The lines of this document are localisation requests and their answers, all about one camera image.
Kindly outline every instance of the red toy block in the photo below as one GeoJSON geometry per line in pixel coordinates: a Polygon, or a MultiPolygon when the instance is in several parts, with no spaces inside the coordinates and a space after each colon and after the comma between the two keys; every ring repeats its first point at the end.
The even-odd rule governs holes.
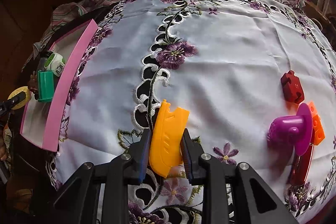
{"type": "Polygon", "coordinates": [[[299,104],[305,99],[299,77],[292,70],[281,77],[281,85],[286,101],[299,104]]]}

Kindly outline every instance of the orange toy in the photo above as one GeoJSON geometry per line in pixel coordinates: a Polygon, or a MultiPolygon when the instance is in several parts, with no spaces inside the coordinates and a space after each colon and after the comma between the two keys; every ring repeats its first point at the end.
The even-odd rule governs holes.
{"type": "Polygon", "coordinates": [[[176,108],[170,112],[170,104],[163,100],[152,136],[149,163],[155,173],[166,178],[170,168],[182,164],[180,142],[187,124],[189,111],[176,108]]]}
{"type": "Polygon", "coordinates": [[[313,101],[311,101],[309,104],[309,109],[310,109],[310,113],[313,119],[313,134],[312,136],[314,136],[314,139],[312,138],[312,144],[313,145],[319,145],[321,141],[324,140],[325,138],[325,134],[324,134],[324,130],[321,124],[321,118],[317,113],[316,107],[313,103],[313,101]]]}

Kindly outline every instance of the orange block with holes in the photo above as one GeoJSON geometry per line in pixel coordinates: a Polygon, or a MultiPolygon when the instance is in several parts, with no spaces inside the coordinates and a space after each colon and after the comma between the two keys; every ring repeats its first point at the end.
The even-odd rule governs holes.
{"type": "Polygon", "coordinates": [[[310,109],[310,113],[313,119],[313,135],[312,135],[312,144],[313,145],[319,145],[321,141],[324,140],[324,138],[326,137],[324,134],[324,130],[321,124],[321,118],[317,113],[316,107],[313,103],[313,101],[311,101],[309,104],[309,109],[310,109]]]}

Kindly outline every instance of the pink box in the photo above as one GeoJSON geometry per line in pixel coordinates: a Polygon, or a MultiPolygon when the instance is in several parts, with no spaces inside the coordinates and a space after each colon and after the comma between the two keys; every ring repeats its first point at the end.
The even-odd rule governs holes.
{"type": "Polygon", "coordinates": [[[67,62],[59,78],[53,100],[51,104],[49,103],[47,117],[43,112],[47,112],[49,105],[38,103],[33,94],[25,106],[20,134],[32,144],[45,150],[57,151],[59,129],[69,89],[97,29],[95,21],[89,20],[62,36],[51,46],[51,49],[57,48],[55,51],[63,55],[67,62]]]}

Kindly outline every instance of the green plastic container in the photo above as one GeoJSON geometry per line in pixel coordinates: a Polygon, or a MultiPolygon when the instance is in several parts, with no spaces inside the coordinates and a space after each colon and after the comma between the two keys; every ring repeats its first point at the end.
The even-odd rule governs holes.
{"type": "Polygon", "coordinates": [[[37,72],[40,103],[49,103],[54,97],[54,74],[51,70],[37,72]]]}

